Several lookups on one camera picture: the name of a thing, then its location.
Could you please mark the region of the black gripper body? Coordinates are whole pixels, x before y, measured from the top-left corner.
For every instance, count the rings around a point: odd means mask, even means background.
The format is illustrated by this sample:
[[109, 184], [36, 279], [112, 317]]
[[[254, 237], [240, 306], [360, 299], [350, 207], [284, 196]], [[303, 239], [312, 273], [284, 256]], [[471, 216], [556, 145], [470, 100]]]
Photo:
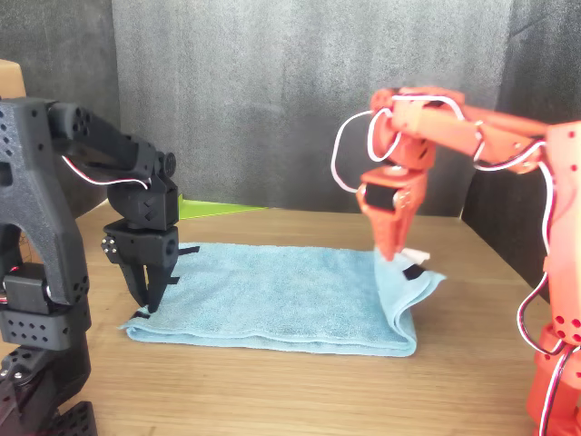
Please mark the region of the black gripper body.
[[170, 267], [179, 252], [178, 228], [165, 231], [131, 228], [127, 224], [108, 224], [102, 249], [113, 264]]

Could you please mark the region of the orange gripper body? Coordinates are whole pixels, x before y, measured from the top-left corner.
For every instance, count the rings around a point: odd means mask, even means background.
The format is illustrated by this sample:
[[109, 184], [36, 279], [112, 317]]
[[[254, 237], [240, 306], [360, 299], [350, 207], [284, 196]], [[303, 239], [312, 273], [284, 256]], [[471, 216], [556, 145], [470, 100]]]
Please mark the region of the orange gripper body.
[[428, 173], [399, 166], [381, 166], [364, 173], [356, 198], [370, 220], [411, 220], [424, 201]]

